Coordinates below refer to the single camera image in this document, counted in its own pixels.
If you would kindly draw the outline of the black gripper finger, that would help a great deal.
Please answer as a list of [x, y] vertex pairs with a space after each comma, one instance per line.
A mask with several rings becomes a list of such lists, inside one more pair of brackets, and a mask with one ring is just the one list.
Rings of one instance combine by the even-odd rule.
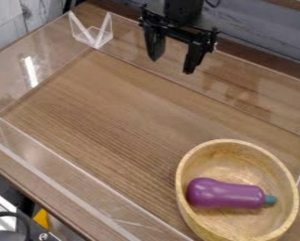
[[149, 24], [143, 30], [147, 54], [153, 61], [158, 61], [166, 50], [166, 35], [161, 28]]
[[202, 64], [205, 55], [210, 52], [210, 46], [208, 42], [193, 41], [189, 44], [189, 51], [184, 63], [184, 72], [192, 74], [196, 72], [197, 67]]

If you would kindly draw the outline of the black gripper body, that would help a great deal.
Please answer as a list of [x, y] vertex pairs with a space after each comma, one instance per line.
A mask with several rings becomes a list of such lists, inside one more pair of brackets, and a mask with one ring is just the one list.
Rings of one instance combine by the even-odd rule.
[[141, 5], [139, 26], [149, 24], [162, 29], [166, 37], [190, 44], [214, 44], [221, 33], [218, 26], [204, 15], [208, 0], [153, 0]]

